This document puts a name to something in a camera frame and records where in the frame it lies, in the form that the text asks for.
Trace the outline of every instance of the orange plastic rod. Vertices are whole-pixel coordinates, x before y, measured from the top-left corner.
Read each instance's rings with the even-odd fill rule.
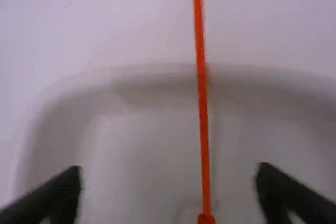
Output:
[[[198,224],[215,223],[211,212],[210,162],[208,139],[208,114],[206,90],[206,64],[204,54],[203,0],[194,0],[195,46],[197,62],[198,107],[200,110],[199,131],[201,135],[201,164],[203,214],[198,216]]]

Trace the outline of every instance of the white background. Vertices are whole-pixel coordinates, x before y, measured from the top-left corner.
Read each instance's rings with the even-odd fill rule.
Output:
[[[334,0],[205,0],[207,59],[336,77]],[[0,0],[0,203],[34,97],[102,67],[195,62],[192,0]]]

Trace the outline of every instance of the white surface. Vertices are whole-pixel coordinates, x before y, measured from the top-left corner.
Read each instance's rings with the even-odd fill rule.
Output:
[[[261,223],[253,177],[271,162],[336,200],[336,89],[297,72],[212,65],[209,113],[219,223]],[[79,223],[195,223],[201,174],[195,68],[96,71],[41,94],[21,135],[16,195],[83,167]]]
[[[211,62],[336,78],[334,0],[205,0]],[[192,0],[0,0],[2,178],[12,137],[52,83],[101,67],[194,62]],[[11,181],[0,182],[0,203]]]

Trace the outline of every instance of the white plastic container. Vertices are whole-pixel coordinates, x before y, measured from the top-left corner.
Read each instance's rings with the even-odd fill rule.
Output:
[[[214,215],[262,223],[258,162],[336,200],[336,83],[306,73],[209,66]],[[58,82],[32,106],[14,193],[82,166],[79,223],[196,223],[201,212],[194,66],[106,69]]]

